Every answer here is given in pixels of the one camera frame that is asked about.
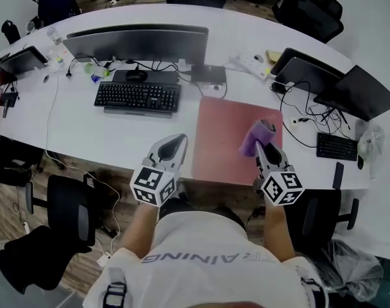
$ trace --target desk mat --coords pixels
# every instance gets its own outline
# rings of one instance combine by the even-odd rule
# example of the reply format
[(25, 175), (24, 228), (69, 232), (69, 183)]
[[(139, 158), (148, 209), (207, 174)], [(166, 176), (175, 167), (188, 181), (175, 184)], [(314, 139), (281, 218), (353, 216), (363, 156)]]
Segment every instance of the desk mat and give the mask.
[(256, 161), (243, 157), (239, 147), (258, 119), (267, 119), (276, 126), (275, 142), (282, 147), (281, 111), (225, 99), (202, 98), (192, 177), (209, 182), (252, 185), (259, 175)]

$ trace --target white desk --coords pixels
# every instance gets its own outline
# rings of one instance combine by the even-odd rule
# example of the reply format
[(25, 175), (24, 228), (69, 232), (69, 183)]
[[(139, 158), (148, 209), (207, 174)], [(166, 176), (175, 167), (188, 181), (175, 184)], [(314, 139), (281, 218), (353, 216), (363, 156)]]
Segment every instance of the white desk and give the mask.
[[(169, 4), (124, 6), (79, 15), (56, 23), (55, 26), (62, 36), (66, 36), (89, 28), (138, 23), (207, 27), (209, 37), (205, 63), (210, 65), (224, 65), (230, 56), (235, 56), (240, 51), (263, 55), (267, 49), (283, 51), (287, 47), (293, 47), (342, 72), (347, 72), (352, 67), (345, 56), (302, 33), (271, 21), (215, 8)], [(34, 45), (42, 53), (47, 53), (52, 42), (46, 35), (46, 29), (43, 29), (17, 41), (9, 49), (0, 52), (0, 55), (19, 51), (24, 45)], [(76, 72), (68, 80), (64, 72), (51, 75), (49, 81), (43, 83), (47, 73), (48, 70), (34, 72), (30, 77), (19, 81), (20, 101), (9, 109), (6, 119), (2, 118), (3, 111), (0, 109), (0, 135), (45, 148), (47, 119), (58, 88), (49, 120), (49, 150), (110, 166), (134, 169), (154, 142), (167, 135), (185, 133), (189, 138), (189, 147), (182, 166), (182, 176), (192, 178), (200, 101), (200, 94), (195, 86), (181, 83), (180, 110), (172, 119), (111, 115), (104, 114), (102, 108), (94, 107), (98, 86), (86, 74)], [(269, 90), (270, 81), (262, 83), (250, 74), (237, 71), (227, 71), (226, 74), (226, 99), (279, 108), (279, 99)], [(306, 92), (296, 89), (287, 95), (285, 101), (293, 102), (304, 110), (306, 97)], [(299, 116), (292, 107), (284, 106), (282, 110), (285, 123), (290, 116)], [(353, 132), (355, 118), (346, 118)], [(353, 137), (346, 125), (343, 126), (343, 131)], [(307, 122), (299, 126), (295, 135), (303, 142), (315, 145), (316, 132), (314, 124)], [(303, 147), (286, 130), (283, 135), (284, 151), (299, 173), (303, 186), (308, 189), (331, 189), (336, 161), (317, 158), (315, 149)], [(342, 189), (367, 189), (369, 166), (365, 165), (359, 171), (355, 162), (342, 163), (345, 165)]]

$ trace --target smartphone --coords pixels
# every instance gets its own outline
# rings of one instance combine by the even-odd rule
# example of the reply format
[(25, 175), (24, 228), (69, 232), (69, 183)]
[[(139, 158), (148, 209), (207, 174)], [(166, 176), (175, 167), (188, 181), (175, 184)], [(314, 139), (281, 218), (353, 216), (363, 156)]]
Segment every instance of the smartphone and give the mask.
[(343, 179), (343, 168), (344, 168), (343, 164), (341, 164), (340, 162), (336, 162), (334, 184), (332, 185), (334, 189), (341, 188), (342, 179)]

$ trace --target keyboard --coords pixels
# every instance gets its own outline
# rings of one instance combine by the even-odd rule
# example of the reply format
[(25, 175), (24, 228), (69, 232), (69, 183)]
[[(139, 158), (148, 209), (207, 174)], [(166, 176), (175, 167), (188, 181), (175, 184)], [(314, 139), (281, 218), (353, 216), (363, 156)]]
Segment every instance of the keyboard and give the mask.
[(162, 116), (178, 111), (180, 92), (180, 85), (132, 81), (101, 82), (94, 105), (124, 111), (126, 114)]
[(318, 132), (317, 157), (357, 160), (357, 141)]

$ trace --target water bottle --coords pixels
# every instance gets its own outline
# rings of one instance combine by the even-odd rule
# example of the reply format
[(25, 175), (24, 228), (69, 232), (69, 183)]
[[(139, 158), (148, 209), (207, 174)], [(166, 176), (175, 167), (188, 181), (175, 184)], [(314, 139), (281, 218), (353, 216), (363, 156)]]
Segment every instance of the water bottle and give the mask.
[(105, 67), (98, 66), (92, 63), (86, 63), (84, 66), (84, 70), (86, 73), (99, 76), (100, 78), (105, 78), (105, 76), (110, 75), (110, 71), (107, 70)]

